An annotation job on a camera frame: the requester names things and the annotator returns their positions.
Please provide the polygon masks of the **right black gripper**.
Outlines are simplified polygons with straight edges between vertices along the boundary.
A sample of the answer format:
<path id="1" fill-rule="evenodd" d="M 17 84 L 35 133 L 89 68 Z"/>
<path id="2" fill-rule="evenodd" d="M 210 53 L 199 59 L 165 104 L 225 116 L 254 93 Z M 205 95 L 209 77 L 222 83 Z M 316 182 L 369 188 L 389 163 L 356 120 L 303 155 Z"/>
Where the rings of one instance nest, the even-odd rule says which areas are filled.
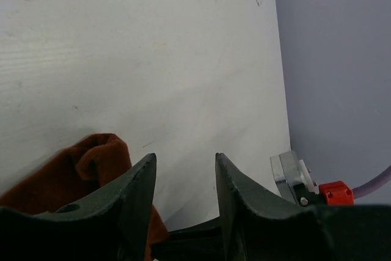
<path id="1" fill-rule="evenodd" d="M 152 257 L 166 261 L 221 261 L 225 259 L 220 218 L 171 231 L 167 240 L 151 246 Z"/>

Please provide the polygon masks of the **brown towel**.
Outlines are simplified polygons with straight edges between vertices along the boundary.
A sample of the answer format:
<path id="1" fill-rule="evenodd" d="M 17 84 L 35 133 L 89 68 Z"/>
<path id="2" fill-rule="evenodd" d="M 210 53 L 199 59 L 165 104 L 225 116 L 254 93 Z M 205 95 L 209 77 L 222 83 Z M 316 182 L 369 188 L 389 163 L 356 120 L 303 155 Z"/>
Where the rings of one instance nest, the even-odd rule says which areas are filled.
<path id="1" fill-rule="evenodd" d="M 114 134 L 93 134 L 58 153 L 1 197 L 1 259 L 56 260 L 33 217 L 88 196 L 134 165 L 127 145 Z M 151 260 L 151 245 L 168 236 L 152 204 L 143 260 Z"/>

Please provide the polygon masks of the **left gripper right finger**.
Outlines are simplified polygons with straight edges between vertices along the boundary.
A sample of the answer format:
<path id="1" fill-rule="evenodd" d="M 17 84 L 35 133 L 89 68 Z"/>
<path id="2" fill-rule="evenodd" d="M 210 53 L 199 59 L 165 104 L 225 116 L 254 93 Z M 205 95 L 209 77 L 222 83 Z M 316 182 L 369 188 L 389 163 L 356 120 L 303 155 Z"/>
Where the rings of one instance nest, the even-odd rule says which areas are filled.
<path id="1" fill-rule="evenodd" d="M 223 153 L 216 154 L 216 189 L 226 260 L 310 260 L 304 209 L 270 192 Z"/>

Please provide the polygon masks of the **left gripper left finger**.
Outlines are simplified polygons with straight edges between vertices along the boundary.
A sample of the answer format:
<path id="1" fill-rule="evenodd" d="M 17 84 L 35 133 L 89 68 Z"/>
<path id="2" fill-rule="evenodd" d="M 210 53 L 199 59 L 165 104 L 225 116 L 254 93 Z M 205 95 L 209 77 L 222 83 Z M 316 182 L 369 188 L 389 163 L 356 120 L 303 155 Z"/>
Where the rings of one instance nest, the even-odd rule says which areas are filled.
<path id="1" fill-rule="evenodd" d="M 143 260 L 152 213 L 157 158 L 54 213 L 33 217 L 56 260 Z"/>

